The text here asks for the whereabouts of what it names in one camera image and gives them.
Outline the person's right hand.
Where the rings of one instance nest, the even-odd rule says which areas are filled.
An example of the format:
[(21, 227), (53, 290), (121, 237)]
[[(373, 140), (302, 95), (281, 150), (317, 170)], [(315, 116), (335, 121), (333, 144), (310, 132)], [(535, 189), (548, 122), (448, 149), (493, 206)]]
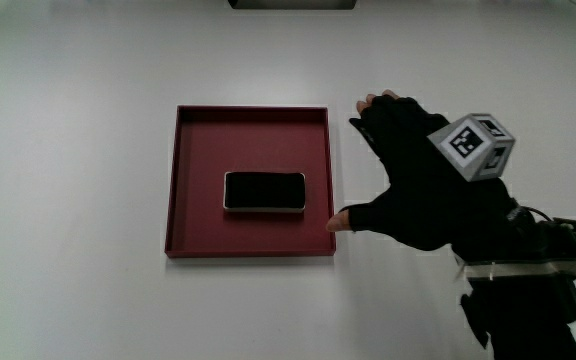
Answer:
[(447, 126), (443, 116), (390, 91), (368, 95), (357, 110), (350, 123), (384, 166), (389, 186), (368, 203), (341, 209), (328, 231), (376, 232), (422, 251), (450, 245), (471, 279), (576, 276), (576, 222), (537, 222), (500, 179), (465, 180), (429, 139)]

